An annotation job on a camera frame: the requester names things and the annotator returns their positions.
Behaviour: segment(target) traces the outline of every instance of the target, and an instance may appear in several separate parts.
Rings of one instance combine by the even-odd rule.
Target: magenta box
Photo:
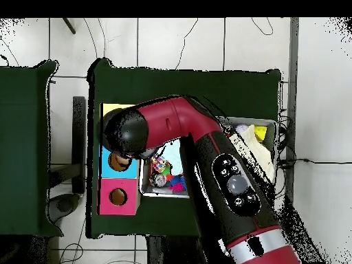
[[[110,201],[110,193],[116,188],[123,189],[127,194],[126,203],[122,206],[116,206]],[[137,179],[101,179],[99,215],[135,215],[139,204],[140,196],[138,195]]]

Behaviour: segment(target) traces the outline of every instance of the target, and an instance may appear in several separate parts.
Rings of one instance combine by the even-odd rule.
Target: black cable
[[[81,254],[78,258],[76,258],[76,259],[74,259],[74,260],[67,260],[67,261],[61,262],[62,259],[63,259],[63,255],[64,255],[65,251],[67,251],[67,249],[69,248],[69,246],[72,246],[72,245],[77,245],[77,248],[79,247],[79,248],[81,249],[82,254]],[[77,260],[80,259],[82,256],[83,256],[83,248],[82,248],[82,246],[79,245],[79,244],[77,244],[77,243],[71,243],[71,244],[69,244],[68,246],[66,246],[66,248],[63,250],[63,253],[61,254],[61,257],[60,257],[59,264],[63,264],[63,263],[67,263],[67,262],[72,262],[72,261],[77,261]]]
[[[291,160],[287,160],[287,161],[288,162],[304,161],[306,163],[313,163],[313,164],[337,164],[337,165],[352,164],[352,162],[317,162],[317,161],[312,161],[307,158],[291,159]]]
[[[82,234],[83,234],[83,228],[85,227],[85,220],[83,221],[83,224],[82,224],[82,229],[80,230],[80,238],[78,240],[78,243],[77,243],[77,248],[76,248],[76,251],[74,252],[74,259],[72,261],[71,264],[74,264],[74,261],[76,261],[76,255],[77,255],[77,252],[78,252],[78,246],[80,246],[80,239],[82,238]]]
[[[3,43],[5,44],[5,46],[8,47],[8,50],[10,51],[11,55],[14,57],[14,60],[16,61],[17,66],[19,66],[19,62],[17,62],[17,59],[16,59],[16,57],[14,56],[14,54],[12,53],[12,51],[11,51],[10,47],[8,46],[8,44],[5,43],[5,41],[3,40],[3,37],[2,37],[2,36],[0,36],[0,39],[3,41]]]
[[[83,20],[85,21],[85,24],[87,25],[88,30],[89,30],[89,33],[90,33],[90,35],[91,35],[91,29],[89,28],[87,21],[85,20],[85,18],[84,18]],[[92,36],[92,35],[91,35],[91,39],[92,39],[92,41],[93,41],[94,49],[95,49],[95,51],[96,51],[96,43],[94,42],[94,39],[93,39],[93,36]]]
[[[8,62],[8,58],[6,58],[4,55],[1,55],[0,54],[0,57],[3,59],[3,60],[5,60],[6,62]]]
[[[193,30],[194,26],[197,24],[197,22],[198,22],[198,18],[197,18],[197,20],[195,21],[195,24],[193,24],[193,26],[192,26],[192,28],[190,29],[190,31],[189,31],[189,32],[185,35],[185,37],[184,37],[184,46],[182,47],[182,51],[181,51],[181,54],[180,54],[180,56],[179,56],[179,62],[178,62],[178,64],[177,64],[175,70],[177,70],[177,68],[179,67],[179,64],[181,63],[182,53],[184,52],[184,47],[185,47],[185,45],[186,45],[186,37],[192,32],[192,30]]]
[[[272,28],[272,24],[270,23],[269,19],[266,17],[267,22],[269,23],[270,27]],[[272,28],[272,32],[270,34],[266,34],[264,33],[264,31],[261,30],[261,28],[254,22],[253,17],[251,17],[251,20],[253,21],[253,23],[255,24],[255,26],[262,32],[262,34],[264,34],[265,36],[271,36],[274,33],[274,30]]]
[[[112,264],[112,263],[115,263],[115,262],[128,262],[128,263],[134,263],[134,264],[141,264],[141,263],[139,263],[139,262],[128,261],[128,260],[116,260],[116,261],[109,262],[109,263],[107,263],[107,264]]]
[[[100,23],[100,19],[98,19],[98,21],[99,21],[100,28],[102,29],[102,36],[104,37],[104,55],[103,56],[105,58],[105,50],[106,50],[106,47],[107,47],[107,40],[105,38],[105,33],[104,33],[103,28],[102,28],[102,24]]]

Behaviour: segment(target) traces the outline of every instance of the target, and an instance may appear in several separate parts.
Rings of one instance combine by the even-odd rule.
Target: black control buttons
[[[233,175],[228,180],[228,190],[234,195],[244,193],[247,188],[247,180],[242,175]]]
[[[220,154],[212,164],[212,172],[235,214],[251,217],[260,210],[260,199],[245,176],[242,165],[233,156]]]

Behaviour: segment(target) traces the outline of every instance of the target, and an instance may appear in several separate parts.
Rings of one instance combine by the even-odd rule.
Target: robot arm
[[[105,147],[125,157],[143,157],[166,142],[189,137],[221,237],[234,262],[300,264],[236,149],[217,119],[195,98],[159,98],[112,112],[103,122],[102,135]]]

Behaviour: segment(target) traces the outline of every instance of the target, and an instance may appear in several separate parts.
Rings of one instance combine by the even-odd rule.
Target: box hole
[[[122,188],[116,188],[110,192],[110,202],[115,206],[123,206],[127,201],[127,194]]]
[[[114,153],[110,153],[108,158],[108,163],[111,169],[118,172],[126,171],[132,163],[132,159],[125,159],[116,155]]]

